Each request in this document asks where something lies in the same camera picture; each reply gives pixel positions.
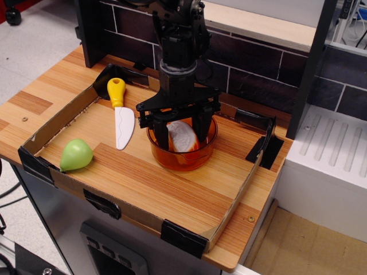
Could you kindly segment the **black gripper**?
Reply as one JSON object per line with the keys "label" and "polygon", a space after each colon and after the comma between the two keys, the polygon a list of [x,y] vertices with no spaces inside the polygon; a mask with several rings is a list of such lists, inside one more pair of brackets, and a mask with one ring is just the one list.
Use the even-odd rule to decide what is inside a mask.
{"label": "black gripper", "polygon": [[197,62],[179,68],[159,63],[158,93],[139,103],[139,125],[152,128],[160,148],[169,149],[167,122],[192,118],[192,127],[199,142],[209,133],[212,116],[220,110],[218,88],[195,86]]}

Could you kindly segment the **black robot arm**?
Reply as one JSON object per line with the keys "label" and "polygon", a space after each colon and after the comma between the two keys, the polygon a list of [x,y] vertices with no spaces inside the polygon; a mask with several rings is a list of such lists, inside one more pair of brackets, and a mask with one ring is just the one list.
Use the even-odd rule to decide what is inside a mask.
{"label": "black robot arm", "polygon": [[127,6],[153,17],[162,51],[158,93],[136,106],[142,128],[153,130],[158,145],[169,148],[167,124],[190,118],[194,133],[203,142],[212,116],[220,110],[218,88],[196,87],[197,60],[210,46],[211,35],[201,1],[127,1]]}

